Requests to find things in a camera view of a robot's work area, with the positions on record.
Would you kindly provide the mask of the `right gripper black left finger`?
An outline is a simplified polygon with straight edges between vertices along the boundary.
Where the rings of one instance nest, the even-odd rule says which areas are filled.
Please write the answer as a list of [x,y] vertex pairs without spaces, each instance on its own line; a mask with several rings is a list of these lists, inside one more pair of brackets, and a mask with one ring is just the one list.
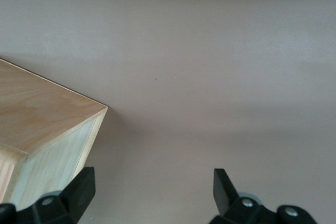
[[23,210],[1,204],[1,223],[78,223],[96,193],[94,171],[83,168],[62,191],[46,193]]

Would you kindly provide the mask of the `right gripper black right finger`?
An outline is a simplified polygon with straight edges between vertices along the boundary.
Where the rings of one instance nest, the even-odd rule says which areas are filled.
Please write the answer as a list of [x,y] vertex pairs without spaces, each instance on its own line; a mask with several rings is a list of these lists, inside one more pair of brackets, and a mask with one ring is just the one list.
[[222,168],[214,169],[213,196],[219,215],[211,223],[316,223],[298,206],[281,205],[273,212],[253,197],[239,195]]

